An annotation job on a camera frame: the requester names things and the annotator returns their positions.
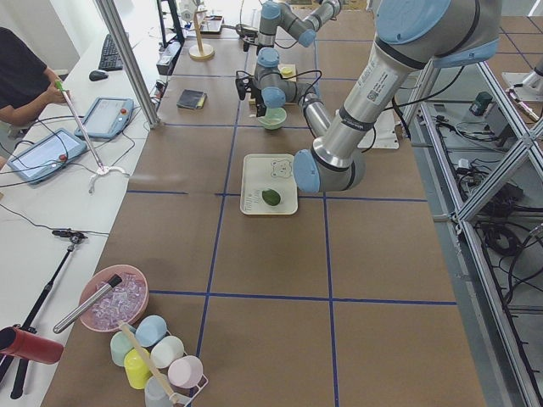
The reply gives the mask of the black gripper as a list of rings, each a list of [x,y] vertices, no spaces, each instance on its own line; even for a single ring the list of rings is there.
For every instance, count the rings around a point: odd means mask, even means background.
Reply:
[[[261,89],[255,87],[252,90],[252,98],[255,100],[256,117],[260,118],[266,115],[266,103],[261,93]]]

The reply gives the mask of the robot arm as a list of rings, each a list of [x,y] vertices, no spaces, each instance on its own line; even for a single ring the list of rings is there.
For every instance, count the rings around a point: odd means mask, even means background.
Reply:
[[[258,115],[296,103],[315,134],[311,147],[294,156],[294,179],[303,192],[338,192],[360,182],[365,163],[358,145],[410,73],[429,63],[438,68],[475,64],[498,48],[500,1],[382,1],[367,66],[339,111],[330,115],[313,86],[283,78],[273,44],[282,28],[309,47],[340,10],[340,2],[323,1],[300,19],[288,5],[267,1],[260,12],[249,85]]]
[[[301,19],[288,4],[265,1],[260,11],[257,52],[265,47],[274,47],[278,28],[283,29],[302,47],[309,47],[315,41],[316,33],[329,20],[335,19],[341,10],[340,1],[320,1],[318,8]]]

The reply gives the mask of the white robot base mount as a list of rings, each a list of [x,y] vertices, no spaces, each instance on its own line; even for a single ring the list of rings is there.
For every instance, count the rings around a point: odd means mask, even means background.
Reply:
[[[398,149],[399,141],[395,132],[395,117],[393,110],[382,112],[374,128],[377,132],[376,137],[373,137],[373,132],[370,130],[359,142],[358,148],[365,149],[372,145],[372,149]]]

